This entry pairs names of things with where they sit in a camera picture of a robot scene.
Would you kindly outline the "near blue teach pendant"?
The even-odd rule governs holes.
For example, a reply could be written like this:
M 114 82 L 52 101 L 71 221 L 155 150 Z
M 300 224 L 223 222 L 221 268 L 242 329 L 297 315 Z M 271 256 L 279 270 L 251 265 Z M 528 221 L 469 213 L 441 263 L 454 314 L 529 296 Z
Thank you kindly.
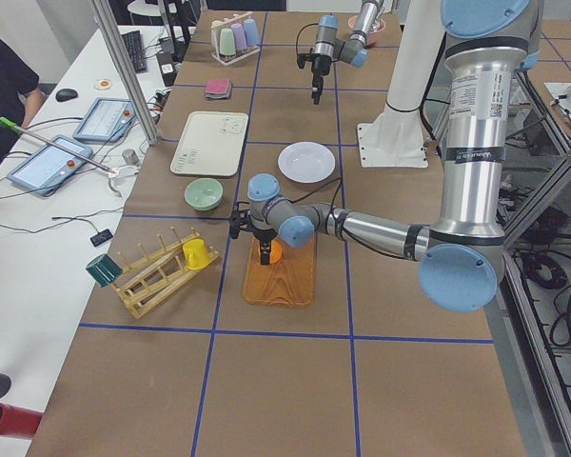
M 44 145 L 8 175 L 15 186 L 46 197 L 84 165 L 80 158 L 50 145 Z

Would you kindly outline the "green cup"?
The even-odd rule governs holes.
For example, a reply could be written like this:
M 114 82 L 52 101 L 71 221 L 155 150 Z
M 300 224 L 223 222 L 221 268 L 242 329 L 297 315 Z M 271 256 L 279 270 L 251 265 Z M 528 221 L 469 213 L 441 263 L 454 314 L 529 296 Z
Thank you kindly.
M 222 28 L 219 36 L 219 53 L 225 58 L 236 55 L 234 36 L 231 28 Z

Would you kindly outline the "small black sensor box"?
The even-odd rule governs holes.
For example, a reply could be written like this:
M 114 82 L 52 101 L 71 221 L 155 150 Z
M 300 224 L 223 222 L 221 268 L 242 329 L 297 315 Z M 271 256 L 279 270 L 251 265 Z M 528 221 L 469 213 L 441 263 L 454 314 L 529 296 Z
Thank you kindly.
M 113 234 L 109 229 L 104 229 L 92 235 L 89 240 L 94 247 L 99 247 L 113 238 Z

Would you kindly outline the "purple cup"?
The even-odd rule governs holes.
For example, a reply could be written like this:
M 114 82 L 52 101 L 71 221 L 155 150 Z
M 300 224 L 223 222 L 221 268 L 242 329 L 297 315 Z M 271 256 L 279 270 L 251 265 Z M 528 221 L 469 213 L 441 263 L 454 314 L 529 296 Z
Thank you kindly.
M 243 51 L 247 48 L 246 34 L 242 23 L 233 23 L 230 26 L 235 42 L 235 49 L 237 51 Z

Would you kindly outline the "yellow mug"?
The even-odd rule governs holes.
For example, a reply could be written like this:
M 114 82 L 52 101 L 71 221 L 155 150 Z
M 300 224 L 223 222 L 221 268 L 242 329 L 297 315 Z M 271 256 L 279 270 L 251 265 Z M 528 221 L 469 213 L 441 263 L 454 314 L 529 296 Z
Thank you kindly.
M 199 270 L 210 263 L 207 245 L 203 238 L 194 238 L 183 244 L 186 266 L 190 270 Z

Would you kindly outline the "black keyboard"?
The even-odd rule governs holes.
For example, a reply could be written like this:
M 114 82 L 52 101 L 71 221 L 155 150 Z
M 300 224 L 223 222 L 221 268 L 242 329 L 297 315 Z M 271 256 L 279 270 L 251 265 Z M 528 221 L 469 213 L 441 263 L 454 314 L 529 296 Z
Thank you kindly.
M 134 30 L 122 33 L 121 38 L 135 72 L 141 73 L 147 71 L 148 66 L 142 41 L 142 33 L 139 30 Z

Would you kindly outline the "wooden cup rack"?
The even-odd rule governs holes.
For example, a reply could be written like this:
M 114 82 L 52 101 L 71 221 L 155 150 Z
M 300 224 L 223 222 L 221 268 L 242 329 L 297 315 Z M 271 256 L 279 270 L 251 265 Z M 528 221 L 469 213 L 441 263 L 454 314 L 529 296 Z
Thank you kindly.
M 139 245 L 141 257 L 135 261 L 130 261 L 122 252 L 117 253 L 117 264 L 123 273 L 110 287 L 136 319 L 162 305 L 220 257 L 219 251 L 208 245 L 195 228 L 186 236 L 174 232 L 173 237 L 174 241 L 167 244 L 163 235 L 158 234 L 160 247 L 155 251 Z M 183 244 L 194 238 L 204 239 L 210 258 L 209 265 L 199 270 L 187 268 L 183 253 Z

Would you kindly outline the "cream rectangular tray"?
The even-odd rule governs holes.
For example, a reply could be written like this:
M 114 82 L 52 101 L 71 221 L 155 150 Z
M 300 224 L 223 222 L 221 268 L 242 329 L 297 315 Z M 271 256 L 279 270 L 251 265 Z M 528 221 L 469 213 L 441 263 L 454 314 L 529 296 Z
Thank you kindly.
M 243 112 L 194 111 L 169 169 L 176 175 L 230 177 L 237 173 L 246 139 Z

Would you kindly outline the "metal reach stick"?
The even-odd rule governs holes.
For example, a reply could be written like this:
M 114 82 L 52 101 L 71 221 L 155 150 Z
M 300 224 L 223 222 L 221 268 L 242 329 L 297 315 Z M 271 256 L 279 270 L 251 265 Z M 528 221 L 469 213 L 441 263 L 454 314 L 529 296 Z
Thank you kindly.
M 83 155 L 77 151 L 74 151 L 72 149 L 67 148 L 64 145 L 56 143 L 53 140 L 47 139 L 47 138 L 45 138 L 45 137 L 43 137 L 37 133 L 34 133 L 28 129 L 23 129 L 22 127 L 20 127 L 19 125 L 17 125 L 16 123 L 14 123 L 13 121 L 11 121 L 10 119 L 8 119 L 6 117 L 3 117 L 3 116 L 0 117 L 0 126 L 4 129 L 10 129 L 11 131 L 14 131 L 18 134 L 24 134 L 24 135 L 30 136 L 30 137 L 32 137 L 36 140 L 39 140 L 39 141 L 41 141 L 47 145 L 58 148 L 58 149 L 66 152 L 66 153 L 68 153 L 74 157 L 79 158 L 80 160 L 82 160 L 88 164 L 92 164 L 96 168 L 106 172 L 111 177 L 116 177 L 121 171 L 119 168 L 114 169 L 114 168 L 106 166 L 102 163 L 96 162 L 96 161 L 92 160 L 91 158 L 88 158 L 85 155 Z

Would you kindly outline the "orange fruit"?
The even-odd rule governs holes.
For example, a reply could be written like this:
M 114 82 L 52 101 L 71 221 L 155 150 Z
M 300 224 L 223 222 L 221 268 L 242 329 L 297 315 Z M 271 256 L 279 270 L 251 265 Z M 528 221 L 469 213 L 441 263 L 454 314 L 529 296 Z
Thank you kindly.
M 270 241 L 270 243 L 271 243 L 271 257 L 270 257 L 271 263 L 270 264 L 275 265 L 282 259 L 283 249 L 282 249 L 281 245 L 275 240 Z

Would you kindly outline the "pink bowl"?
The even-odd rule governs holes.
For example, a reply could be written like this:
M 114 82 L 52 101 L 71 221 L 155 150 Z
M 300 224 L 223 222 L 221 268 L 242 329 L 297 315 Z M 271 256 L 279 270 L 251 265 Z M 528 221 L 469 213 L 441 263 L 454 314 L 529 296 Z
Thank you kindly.
M 358 18 L 357 15 L 353 15 L 348 18 L 347 24 L 351 30 L 353 30 L 357 18 Z M 386 28 L 385 20 L 382 17 L 380 17 L 374 22 L 371 31 L 367 35 L 365 44 L 368 47 L 374 46 L 378 42 L 379 38 L 384 34 L 385 28 Z

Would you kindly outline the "green ceramic bowl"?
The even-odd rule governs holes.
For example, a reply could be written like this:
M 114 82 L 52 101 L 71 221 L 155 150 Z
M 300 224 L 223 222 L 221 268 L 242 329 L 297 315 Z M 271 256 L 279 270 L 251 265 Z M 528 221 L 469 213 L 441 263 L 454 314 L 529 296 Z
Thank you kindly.
M 199 178 L 187 185 L 185 201 L 199 211 L 216 209 L 223 198 L 222 184 L 214 178 Z

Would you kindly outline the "brown wooden tray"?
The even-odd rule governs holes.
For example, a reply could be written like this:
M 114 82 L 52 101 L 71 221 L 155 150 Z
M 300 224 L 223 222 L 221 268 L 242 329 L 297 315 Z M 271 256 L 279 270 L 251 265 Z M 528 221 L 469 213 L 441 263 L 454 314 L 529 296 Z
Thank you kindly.
M 315 295 L 316 241 L 317 237 L 313 236 L 302 248 L 292 248 L 280 241 L 281 259 L 262 266 L 259 242 L 252 238 L 242 287 L 243 299 L 256 306 L 307 308 Z

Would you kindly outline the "white round plate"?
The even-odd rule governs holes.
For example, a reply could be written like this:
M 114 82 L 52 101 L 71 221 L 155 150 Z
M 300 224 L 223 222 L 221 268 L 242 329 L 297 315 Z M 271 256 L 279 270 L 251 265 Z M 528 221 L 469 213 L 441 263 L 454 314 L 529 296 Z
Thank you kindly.
M 278 157 L 278 167 L 288 179 L 313 184 L 329 177 L 335 169 L 333 153 L 315 142 L 298 142 L 285 147 Z

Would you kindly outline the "dark green mug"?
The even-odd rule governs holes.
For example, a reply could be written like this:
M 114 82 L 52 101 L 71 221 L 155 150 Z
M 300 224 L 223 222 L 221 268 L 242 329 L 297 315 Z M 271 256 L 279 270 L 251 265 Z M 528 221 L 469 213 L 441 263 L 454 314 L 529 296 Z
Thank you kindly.
M 107 254 L 101 254 L 86 265 L 87 273 L 101 287 L 113 284 L 123 273 L 122 268 Z

